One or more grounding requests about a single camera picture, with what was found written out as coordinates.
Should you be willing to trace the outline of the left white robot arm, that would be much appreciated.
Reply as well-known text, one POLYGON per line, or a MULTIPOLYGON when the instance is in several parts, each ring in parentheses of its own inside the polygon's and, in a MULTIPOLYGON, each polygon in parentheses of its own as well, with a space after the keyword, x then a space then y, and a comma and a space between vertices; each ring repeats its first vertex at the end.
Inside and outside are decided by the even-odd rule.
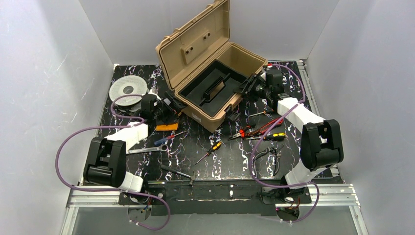
POLYGON ((174 95, 165 92, 165 98, 145 94, 139 109, 129 118, 127 127, 104 138, 92 139, 83 176, 88 183, 111 186, 128 192, 141 192, 144 180, 126 170, 128 150, 146 139, 158 122, 168 123, 186 107, 174 95))

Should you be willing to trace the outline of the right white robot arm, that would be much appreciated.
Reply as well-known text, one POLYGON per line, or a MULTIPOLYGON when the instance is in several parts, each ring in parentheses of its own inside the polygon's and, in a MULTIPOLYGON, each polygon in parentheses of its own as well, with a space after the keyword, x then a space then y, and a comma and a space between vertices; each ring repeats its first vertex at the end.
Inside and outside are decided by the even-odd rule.
POLYGON ((234 92, 253 101, 265 99, 281 116, 279 121, 287 119, 301 132, 300 160, 281 179, 281 188, 303 188, 317 174, 343 161, 339 122, 314 114, 303 105, 304 98, 298 100, 289 95, 284 89, 281 71, 252 74, 234 92))

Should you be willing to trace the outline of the small black yellow screwdriver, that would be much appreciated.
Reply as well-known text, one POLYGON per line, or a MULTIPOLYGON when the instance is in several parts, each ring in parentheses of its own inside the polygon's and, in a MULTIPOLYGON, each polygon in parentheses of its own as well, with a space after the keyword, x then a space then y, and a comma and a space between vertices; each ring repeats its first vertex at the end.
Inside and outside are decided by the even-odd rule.
POLYGON ((210 149, 206 152, 206 154, 199 159, 196 164, 198 164, 201 160, 203 160, 205 157, 209 156, 211 153, 215 152, 217 149, 219 149, 222 146, 222 142, 221 141, 216 141, 211 147, 210 149))

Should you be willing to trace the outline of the tan plastic tool box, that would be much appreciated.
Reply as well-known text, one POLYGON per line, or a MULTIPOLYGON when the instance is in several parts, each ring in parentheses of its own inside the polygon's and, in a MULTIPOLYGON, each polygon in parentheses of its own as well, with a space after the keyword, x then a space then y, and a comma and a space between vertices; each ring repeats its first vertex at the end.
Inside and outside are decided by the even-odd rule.
POLYGON ((249 78, 268 63, 264 57, 230 41, 230 3, 216 0, 205 10, 177 28, 156 46, 159 63, 169 89, 185 103, 183 113, 214 132, 226 120, 235 120, 233 110, 242 97, 234 94, 214 116, 180 96, 179 92, 192 82, 214 60, 219 60, 249 78))

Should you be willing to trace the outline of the long black yellow screwdriver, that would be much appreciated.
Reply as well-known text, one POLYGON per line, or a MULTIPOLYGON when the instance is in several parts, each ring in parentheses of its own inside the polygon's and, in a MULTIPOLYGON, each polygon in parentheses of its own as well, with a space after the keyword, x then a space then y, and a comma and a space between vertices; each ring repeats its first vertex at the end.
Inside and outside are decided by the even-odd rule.
POLYGON ((264 140, 264 141, 283 141, 286 138, 285 133, 275 133, 267 136, 258 136, 258 137, 250 137, 246 138, 246 140, 264 140))

